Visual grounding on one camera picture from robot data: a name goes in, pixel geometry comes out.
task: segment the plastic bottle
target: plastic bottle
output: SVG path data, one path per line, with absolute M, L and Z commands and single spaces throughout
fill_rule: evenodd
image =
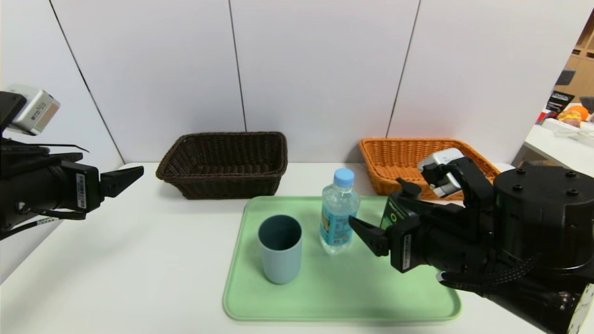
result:
M 349 246 L 353 230 L 349 216 L 356 216 L 361 199 L 353 190 L 355 173 L 348 168 L 334 172 L 334 183 L 322 191 L 320 241 L 328 254 L 338 254 Z

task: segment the cup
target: cup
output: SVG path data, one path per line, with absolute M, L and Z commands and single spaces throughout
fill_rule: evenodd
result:
M 293 217 L 272 216 L 260 225 L 258 241 L 262 264 L 270 282 L 286 284 L 297 277 L 301 268 L 302 239 L 301 225 Z

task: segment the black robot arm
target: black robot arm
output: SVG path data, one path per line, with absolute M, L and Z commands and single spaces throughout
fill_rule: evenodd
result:
M 4 130 L 12 128 L 35 136 L 43 131 L 58 108 L 59 103 L 43 90 L 10 86 L 9 92 L 0 92 L 1 133 L 4 135 Z M 144 173 L 139 166 L 99 174 L 97 168 L 77 163 L 83 158 L 82 153 L 50 154 L 51 146 L 78 147 L 25 144 L 2 137 L 0 240 L 53 221 L 39 219 L 16 227 L 35 216 L 85 219 L 105 197 L 116 197 Z
M 547 333 L 577 333 L 594 297 L 594 179 L 562 167 L 531 166 L 494 185 L 468 157 L 422 171 L 429 184 L 447 173 L 465 206 L 418 199 L 399 179 L 388 201 L 405 212 L 378 228 L 350 225 L 376 256 L 402 273 L 427 264 L 441 284 L 488 298 Z

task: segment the brown wicker basket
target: brown wicker basket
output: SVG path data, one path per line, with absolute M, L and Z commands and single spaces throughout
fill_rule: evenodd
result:
M 156 175 L 190 200 L 252 198 L 274 195 L 286 168 L 282 133 L 199 133 L 180 137 Z
M 493 183 L 499 171 L 468 144 L 449 138 L 366 138 L 359 143 L 371 184 L 379 195 L 400 190 L 396 178 L 417 183 L 424 200 L 463 200 L 462 192 L 446 198 L 437 197 L 417 169 L 417 164 L 431 153 L 455 147 L 472 158 Z

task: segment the white desk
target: white desk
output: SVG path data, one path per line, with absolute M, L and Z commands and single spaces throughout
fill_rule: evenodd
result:
M 462 315 L 447 323 L 233 321 L 222 296 L 247 201 L 186 200 L 154 176 L 156 163 L 144 165 L 145 176 L 86 221 L 62 223 L 2 284 L 2 334 L 540 333 L 467 292 Z M 344 165 L 291 163 L 277 194 L 318 196 Z M 348 167 L 356 189 L 374 194 L 365 166 Z M 582 333 L 594 333 L 592 314 Z
M 553 132 L 534 125 L 512 165 L 517 166 L 527 150 L 532 150 L 560 166 L 594 177 L 594 147 L 573 139 L 555 137 Z

